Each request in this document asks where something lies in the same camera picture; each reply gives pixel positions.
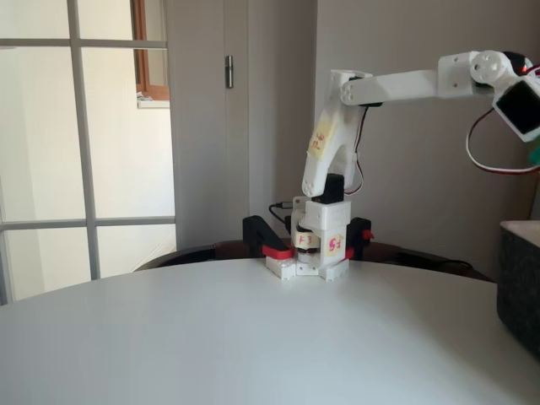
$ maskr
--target black cable connector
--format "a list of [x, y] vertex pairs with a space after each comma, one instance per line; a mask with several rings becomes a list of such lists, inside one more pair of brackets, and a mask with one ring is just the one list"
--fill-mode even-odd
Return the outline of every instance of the black cable connector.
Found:
[[275, 204], [272, 204], [270, 207], [268, 207], [268, 211], [270, 211], [270, 214], [276, 218], [279, 222], [281, 222], [283, 225], [287, 226], [285, 220], [281, 218], [279, 215], [277, 215], [273, 209], [274, 208], [281, 208], [281, 209], [293, 209], [293, 202], [292, 201], [283, 201], [283, 202], [277, 202]]

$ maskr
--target door hinge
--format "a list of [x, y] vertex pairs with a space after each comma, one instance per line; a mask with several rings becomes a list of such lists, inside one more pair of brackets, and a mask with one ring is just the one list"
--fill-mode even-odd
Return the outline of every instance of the door hinge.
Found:
[[235, 87], [235, 72], [232, 55], [225, 57], [225, 88], [232, 89]]

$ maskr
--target window sill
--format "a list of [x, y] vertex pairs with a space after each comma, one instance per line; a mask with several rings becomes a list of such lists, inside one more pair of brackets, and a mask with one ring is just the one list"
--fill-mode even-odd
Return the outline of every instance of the window sill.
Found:
[[170, 108], [170, 102], [159, 100], [137, 100], [137, 108]]

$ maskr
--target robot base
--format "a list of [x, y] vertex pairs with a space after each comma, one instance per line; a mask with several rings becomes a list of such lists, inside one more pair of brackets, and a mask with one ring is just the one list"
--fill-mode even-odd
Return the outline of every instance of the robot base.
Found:
[[308, 263], [296, 259], [276, 260], [267, 256], [267, 268], [282, 280], [290, 280], [294, 276], [319, 276], [326, 281], [333, 281], [348, 270], [348, 260], [343, 260], [333, 266], [318, 269]]

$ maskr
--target table surface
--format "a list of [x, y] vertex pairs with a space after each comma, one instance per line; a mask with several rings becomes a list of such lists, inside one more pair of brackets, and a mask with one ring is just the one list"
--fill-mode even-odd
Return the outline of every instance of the table surface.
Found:
[[495, 300], [357, 262], [329, 283], [256, 260], [102, 279], [0, 307], [0, 403], [538, 404]]

